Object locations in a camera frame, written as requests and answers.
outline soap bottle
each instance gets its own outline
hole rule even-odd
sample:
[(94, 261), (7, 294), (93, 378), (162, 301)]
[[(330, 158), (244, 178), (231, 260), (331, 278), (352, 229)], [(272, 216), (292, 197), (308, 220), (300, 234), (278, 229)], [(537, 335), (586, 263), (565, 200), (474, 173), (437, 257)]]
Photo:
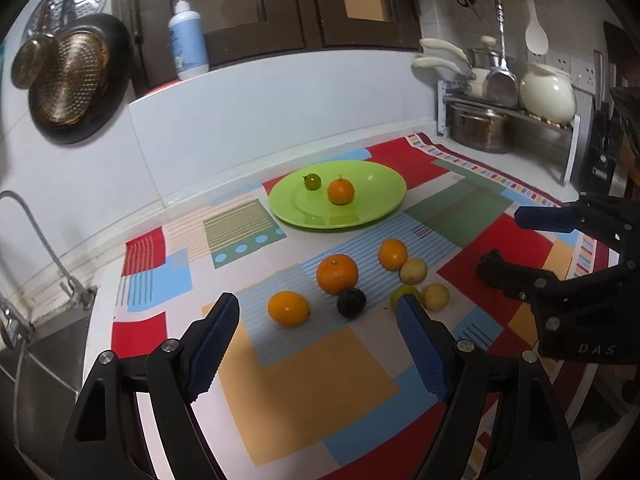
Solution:
[(181, 80), (209, 71), (209, 56), (200, 15), (186, 0), (176, 0), (175, 15), (169, 20), (169, 40), (175, 69)]

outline green plate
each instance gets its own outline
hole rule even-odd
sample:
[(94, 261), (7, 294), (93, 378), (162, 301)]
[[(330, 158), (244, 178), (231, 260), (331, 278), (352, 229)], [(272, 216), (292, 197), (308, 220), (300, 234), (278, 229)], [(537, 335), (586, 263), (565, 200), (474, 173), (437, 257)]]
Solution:
[[(309, 191), (304, 177), (317, 173), (322, 187)], [(326, 188), (341, 175), (351, 181), (351, 203), (329, 202)], [(288, 224), (309, 229), (342, 229), (373, 222), (391, 213), (406, 194), (404, 178), (394, 170), (364, 160), (332, 160), (294, 171), (271, 190), (271, 211)]]

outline dark purple fruit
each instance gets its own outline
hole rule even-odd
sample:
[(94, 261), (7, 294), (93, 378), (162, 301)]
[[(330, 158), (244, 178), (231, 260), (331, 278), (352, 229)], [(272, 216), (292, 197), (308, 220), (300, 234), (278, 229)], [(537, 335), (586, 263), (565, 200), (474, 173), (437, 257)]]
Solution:
[(338, 295), (338, 312), (346, 319), (354, 319), (364, 310), (367, 297), (359, 288), (347, 288)]

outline green tomato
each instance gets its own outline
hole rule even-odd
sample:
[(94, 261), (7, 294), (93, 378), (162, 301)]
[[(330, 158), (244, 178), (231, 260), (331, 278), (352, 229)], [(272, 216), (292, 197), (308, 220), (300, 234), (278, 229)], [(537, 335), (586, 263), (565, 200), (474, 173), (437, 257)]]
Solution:
[(320, 179), (319, 175), (316, 175), (315, 173), (309, 173), (305, 177), (305, 187), (309, 191), (315, 191), (316, 189), (320, 189), (320, 186), (322, 186), (322, 180)]

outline blue gripper pad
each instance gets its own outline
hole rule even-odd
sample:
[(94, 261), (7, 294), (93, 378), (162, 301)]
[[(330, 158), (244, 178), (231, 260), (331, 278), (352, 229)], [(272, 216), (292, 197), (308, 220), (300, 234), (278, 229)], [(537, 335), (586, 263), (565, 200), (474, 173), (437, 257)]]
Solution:
[(522, 229), (552, 233), (570, 233), (580, 225), (578, 215), (569, 207), (521, 206), (513, 219)]
[(191, 323), (182, 336), (180, 385), (187, 402), (211, 387), (239, 320), (238, 298), (225, 292), (207, 317)]
[(455, 339), (439, 321), (427, 316), (413, 295), (398, 300), (398, 328), (427, 391), (449, 402), (458, 385)]

